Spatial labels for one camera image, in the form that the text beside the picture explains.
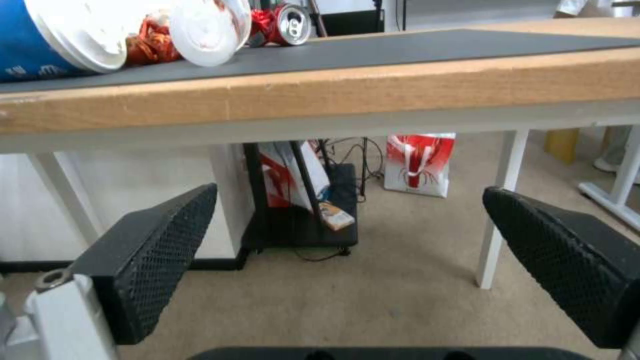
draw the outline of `electrical cable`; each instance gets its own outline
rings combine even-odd
[[[325,145],[327,146],[331,146],[330,149],[330,153],[331,155],[335,155],[335,144],[338,143],[342,143],[345,142],[347,140],[352,140],[355,138],[342,138],[342,139],[338,139],[338,140],[334,140],[332,142],[328,142],[329,139],[325,139]],[[362,189],[362,183],[366,182],[370,179],[382,179],[384,177],[384,173],[383,173],[383,162],[384,162],[384,153],[382,152],[382,148],[378,145],[377,142],[375,142],[372,138],[366,138],[367,139],[367,143],[372,143],[373,146],[375,146],[376,150],[378,151],[379,157],[380,157],[380,162],[378,163],[378,168],[376,170],[371,170],[369,168],[369,163],[368,161],[365,160],[366,158],[366,153],[365,153],[365,147],[359,143],[353,144],[348,150],[347,153],[345,153],[345,155],[343,155],[342,159],[340,159],[340,161],[335,161],[333,158],[329,158],[329,162],[333,163],[334,165],[341,165],[343,163],[345,163],[345,161],[347,161],[347,159],[351,156],[351,154],[353,153],[353,151],[357,148],[360,149],[360,151],[362,152],[362,156],[363,156],[363,161],[362,161],[362,168],[366,170],[366,176],[364,177],[364,179],[362,177],[360,178],[356,178],[356,181],[359,181],[360,184],[356,184],[356,187],[353,191],[358,192],[359,190]],[[332,188],[334,190],[338,189],[338,188],[344,188],[343,186],[340,185],[346,185],[346,184],[332,184]],[[358,200],[357,203],[363,203],[367,200],[366,194],[365,193],[359,193],[358,194]]]

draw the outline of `soda can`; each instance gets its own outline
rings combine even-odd
[[[311,17],[298,5],[280,3],[274,10],[252,11],[250,47],[273,42],[280,45],[301,45],[311,35]]]
[[[109,3],[0,1],[0,81],[118,70],[127,57],[126,35]]]
[[[277,33],[273,41],[280,45],[301,45],[311,35],[311,17],[307,9],[281,3],[275,8]]]

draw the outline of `floor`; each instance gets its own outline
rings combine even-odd
[[[612,183],[590,166],[601,134],[586,131],[578,160],[567,167],[541,150],[544,133],[532,132],[518,191],[595,214],[637,241],[576,190],[585,179]],[[369,183],[359,208],[360,243],[350,257],[306,263],[289,250],[267,250],[239,272],[187,273],[155,332],[120,347],[122,358],[184,359],[230,345],[532,345],[615,359],[618,352],[595,348],[506,247],[493,288],[476,287],[486,222],[480,196],[494,180],[501,141],[500,133],[459,135],[447,199]],[[371,154],[372,167],[375,161]],[[36,276],[14,274],[0,283],[15,309]]]

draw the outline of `white desk leg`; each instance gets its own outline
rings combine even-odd
[[[616,182],[613,184],[611,193],[605,193],[593,183],[581,183],[578,185],[578,189],[637,231],[640,231],[640,215],[625,205],[639,168],[640,126],[635,125],[629,134],[625,157],[616,175]]]
[[[529,130],[505,131],[498,174],[495,179],[496,186],[501,186],[507,190],[515,190],[528,134]],[[491,288],[501,245],[502,236],[493,225],[491,219],[489,219],[484,231],[480,262],[476,273],[476,281],[482,289]]]
[[[85,245],[93,244],[104,233],[104,230],[89,203],[86,190],[77,174],[73,173],[71,168],[68,168],[67,172],[72,174],[67,174],[56,155],[51,152],[29,154],[28,156],[59,208],[76,225],[86,242]]]

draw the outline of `shoe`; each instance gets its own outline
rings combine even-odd
[[[600,171],[614,173],[614,172],[618,172],[620,165],[613,165],[608,163],[603,158],[597,158],[596,161],[593,162],[593,167],[597,168]],[[636,178],[634,179],[634,184],[640,185],[640,172],[636,174]]]
[[[603,158],[597,158],[596,161],[593,162],[593,167],[604,172],[617,172],[620,165],[610,164]]]

